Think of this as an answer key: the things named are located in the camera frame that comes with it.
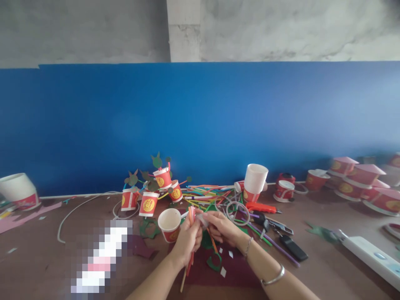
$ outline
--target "paper cup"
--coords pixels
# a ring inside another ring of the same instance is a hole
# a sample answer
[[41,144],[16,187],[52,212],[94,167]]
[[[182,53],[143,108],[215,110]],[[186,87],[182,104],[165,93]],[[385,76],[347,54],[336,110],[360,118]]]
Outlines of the paper cup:
[[21,210],[33,209],[40,205],[36,188],[25,173],[0,178],[0,193]]
[[180,212],[174,208],[164,210],[158,217],[158,227],[167,243],[175,243],[179,235]]
[[372,189],[370,190],[364,190],[364,192],[361,195],[361,198],[369,200],[374,198],[379,192],[376,190],[376,188],[390,188],[390,185],[380,181],[380,180],[375,180],[374,183],[372,184]]
[[139,195],[132,188],[123,190],[121,211],[135,210],[138,200]]
[[361,201],[361,195],[364,193],[366,188],[358,187],[348,182],[346,177],[343,178],[343,181],[339,184],[338,188],[335,190],[335,194],[338,196],[350,200],[359,202]]
[[155,176],[158,186],[166,190],[168,189],[171,185],[171,176],[170,176],[170,169],[168,167],[165,167],[164,169],[161,169],[160,171],[155,171],[153,172],[153,175]]
[[243,190],[243,200],[246,202],[257,202],[260,193],[253,194],[247,191],[246,189]]
[[330,176],[326,173],[322,173],[318,170],[309,170],[305,186],[309,191],[320,190],[326,184],[328,179],[330,179]]
[[379,175],[386,173],[376,165],[357,165],[346,175],[347,182],[360,188],[370,188]]
[[276,179],[275,188],[279,188],[279,181],[280,180],[289,181],[290,183],[294,184],[296,182],[296,177],[294,177],[290,173],[280,173],[278,178]]
[[262,165],[249,164],[246,170],[244,188],[252,194],[259,194],[264,188],[268,169]]
[[295,185],[286,180],[280,180],[278,182],[278,188],[274,193],[274,199],[278,202],[293,202],[293,193],[295,190]]
[[139,215],[143,217],[152,217],[157,205],[158,194],[152,192],[144,192],[142,204],[140,205]]
[[378,195],[368,202],[383,210],[400,213],[400,192],[385,188],[376,188]]
[[386,172],[386,175],[381,175],[379,177],[380,180],[393,187],[400,185],[400,167],[384,165],[382,170]]
[[344,176],[341,174],[340,176],[330,175],[330,178],[327,180],[325,186],[330,189],[335,189],[339,186],[342,182],[342,177]]
[[339,174],[348,174],[351,171],[353,171],[354,166],[356,164],[358,164],[359,162],[351,159],[350,157],[335,157],[333,159],[333,163],[330,167],[329,170],[335,172],[335,173],[339,173]]
[[174,191],[170,194],[172,202],[176,203],[176,202],[181,201],[181,199],[183,198],[183,195],[182,195],[182,191],[180,190],[180,185],[179,185],[178,180],[173,180],[171,187],[172,187],[172,189],[174,189]]
[[397,152],[388,163],[389,166],[400,168],[400,152]]
[[[240,193],[243,192],[243,189],[245,188],[245,181],[236,181],[233,186],[235,187],[236,192]],[[268,189],[268,184],[267,182],[264,182],[264,187],[262,188],[262,191],[265,192]]]

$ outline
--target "bangle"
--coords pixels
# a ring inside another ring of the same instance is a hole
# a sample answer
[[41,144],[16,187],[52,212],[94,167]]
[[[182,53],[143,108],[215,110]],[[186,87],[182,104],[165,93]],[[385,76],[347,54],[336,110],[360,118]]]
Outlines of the bangle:
[[282,264],[280,264],[280,273],[279,273],[279,275],[278,275],[277,277],[275,277],[274,279],[272,279],[272,280],[270,280],[270,281],[264,281],[264,279],[261,279],[260,281],[261,281],[261,284],[262,284],[263,286],[267,286],[267,285],[270,285],[270,284],[273,284],[273,283],[277,282],[277,281],[278,281],[279,279],[281,279],[284,275],[285,275],[285,268],[283,267]]
[[247,254],[249,254],[249,248],[250,248],[250,243],[253,240],[253,237],[251,237],[249,239],[249,243],[247,243],[247,248],[246,248],[246,252],[245,252],[245,259],[247,259]]

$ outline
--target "white paper cup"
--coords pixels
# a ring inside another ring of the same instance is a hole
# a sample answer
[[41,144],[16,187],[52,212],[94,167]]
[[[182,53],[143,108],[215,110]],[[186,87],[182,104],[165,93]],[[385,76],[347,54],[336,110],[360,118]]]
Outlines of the white paper cup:
[[158,227],[167,243],[175,243],[180,228],[180,212],[174,208],[164,210],[158,217]]
[[262,192],[267,179],[268,169],[262,165],[249,164],[246,170],[244,187],[253,194]]
[[41,204],[35,186],[25,173],[0,178],[0,193],[20,210],[31,210]]
[[386,175],[379,176],[379,180],[393,187],[400,185],[400,167],[384,165],[382,170],[386,172]]

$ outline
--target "wooden table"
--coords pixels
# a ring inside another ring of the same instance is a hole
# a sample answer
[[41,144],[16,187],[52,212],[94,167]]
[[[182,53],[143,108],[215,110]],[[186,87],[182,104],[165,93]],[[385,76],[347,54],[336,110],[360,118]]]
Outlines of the wooden table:
[[[293,239],[309,255],[309,259],[296,268],[276,249],[268,252],[285,268],[303,281],[321,299],[400,299],[400,293],[355,257],[342,245],[332,245],[306,231],[305,220],[329,229],[341,229],[348,236],[362,236],[384,252],[396,258],[396,241],[381,227],[400,220],[370,210],[362,203],[339,198],[331,190],[296,195],[293,203],[277,203],[272,198],[273,187],[262,194],[260,202],[275,205],[283,211],[273,218],[295,231]],[[57,241],[61,220],[78,204],[87,200],[76,198],[68,205],[48,212],[43,220],[33,219],[24,225],[0,235],[0,295],[4,299],[61,299],[70,291],[70,279],[93,249],[93,241],[101,233],[106,220],[113,218],[112,208],[120,201],[113,195],[95,199],[78,208],[64,223],[62,239]],[[169,204],[160,200],[156,214]],[[134,234],[139,234],[140,217],[134,218]],[[125,299],[166,256],[168,245],[162,235],[146,239],[146,244],[159,253],[150,261],[142,257],[123,257],[110,281],[105,299]],[[186,285],[179,293],[174,285],[169,299],[244,299],[265,298],[260,288],[208,287]]]

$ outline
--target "white power strip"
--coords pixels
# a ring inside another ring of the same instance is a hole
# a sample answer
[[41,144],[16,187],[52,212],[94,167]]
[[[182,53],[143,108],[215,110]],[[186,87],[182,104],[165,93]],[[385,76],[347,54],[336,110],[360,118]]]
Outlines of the white power strip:
[[362,237],[348,237],[341,230],[343,245],[400,292],[400,263]]

